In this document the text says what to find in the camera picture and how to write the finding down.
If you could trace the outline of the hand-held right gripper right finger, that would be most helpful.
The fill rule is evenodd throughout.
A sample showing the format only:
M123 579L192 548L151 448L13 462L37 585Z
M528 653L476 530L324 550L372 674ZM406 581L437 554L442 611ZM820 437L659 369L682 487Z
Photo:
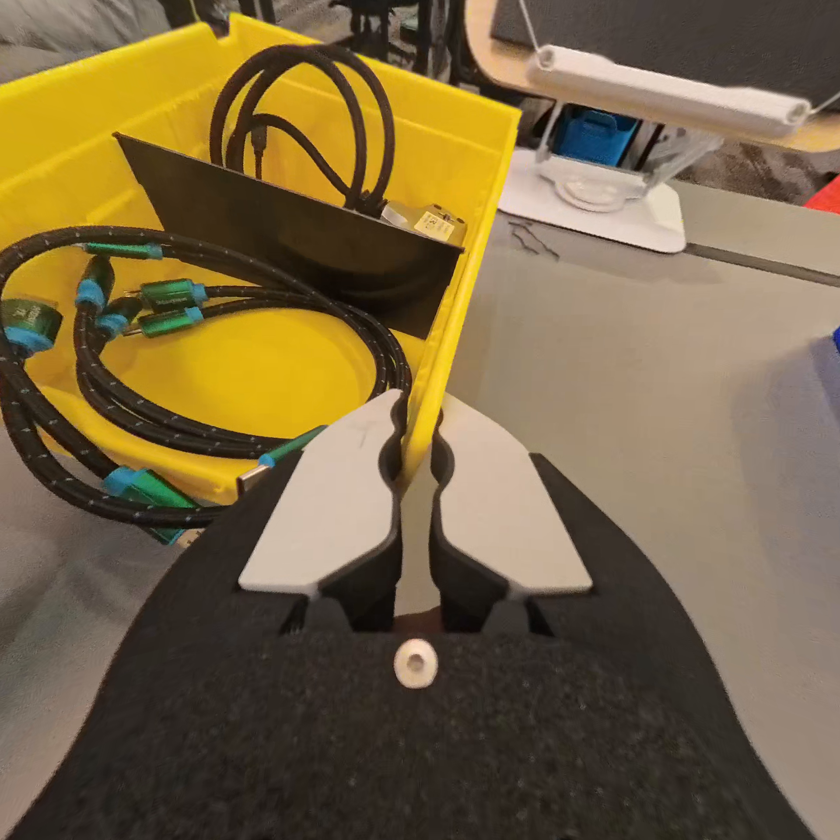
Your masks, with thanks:
M434 431L428 558L444 629L476 633L504 602L582 595L593 580L527 448L448 395Z

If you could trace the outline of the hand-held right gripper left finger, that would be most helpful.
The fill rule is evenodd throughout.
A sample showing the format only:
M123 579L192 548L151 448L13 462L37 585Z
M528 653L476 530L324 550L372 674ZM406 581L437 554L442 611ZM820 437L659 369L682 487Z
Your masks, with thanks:
M406 392L390 389L304 448L238 577L242 590L332 599L363 630L392 623L406 405Z

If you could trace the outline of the yellow storage bin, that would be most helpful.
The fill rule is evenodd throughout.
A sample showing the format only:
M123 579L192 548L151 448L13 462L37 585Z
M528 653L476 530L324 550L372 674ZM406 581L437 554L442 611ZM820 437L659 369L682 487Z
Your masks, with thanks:
M207 161L209 123L225 81L252 55L313 39L233 15L229 35L195 24L2 84L2 247L54 228L162 228L115 133ZM404 444L411 476L430 444L518 133L520 112L410 71L365 61L395 115L386 192L439 204L467 225L465 253L430 329L392 327L413 372ZM188 455L114 427L82 398L72 343L77 284L88 262L60 248L17 269L5 295L62 312L55 347L26 363L42 393L119 465L151 467L187 494L227 504L250 462ZM295 437L356 409L375 380L371 353L336 318L267 309L212 318L163 338L110 342L103 361L162 407L235 431Z

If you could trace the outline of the black video switch box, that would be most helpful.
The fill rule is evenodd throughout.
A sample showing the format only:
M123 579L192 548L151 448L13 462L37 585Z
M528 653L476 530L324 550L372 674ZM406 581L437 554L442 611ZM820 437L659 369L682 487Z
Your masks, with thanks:
M301 66L319 70L339 93L350 117L353 170L349 182L331 167L317 146L288 119L258 112L263 97L283 76ZM364 188L369 144L358 95L343 69L351 70L368 88L381 119L381 164L370 190ZM396 121L382 82L353 52L339 45L276 45L248 58L227 79L213 107L208 134L210 162L232 172L245 172L245 146L250 143L254 177L263 178L270 130L284 134L315 165L343 200L343 208L409 230L445 245L461 247L466 223L437 204L422 207L388 201L385 196L396 159Z

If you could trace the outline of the black bin divider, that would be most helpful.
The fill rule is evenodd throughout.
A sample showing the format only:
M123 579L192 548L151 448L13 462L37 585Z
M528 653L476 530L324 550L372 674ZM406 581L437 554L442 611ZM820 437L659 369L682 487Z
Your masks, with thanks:
M425 340L463 249L115 133L163 230L266 262Z

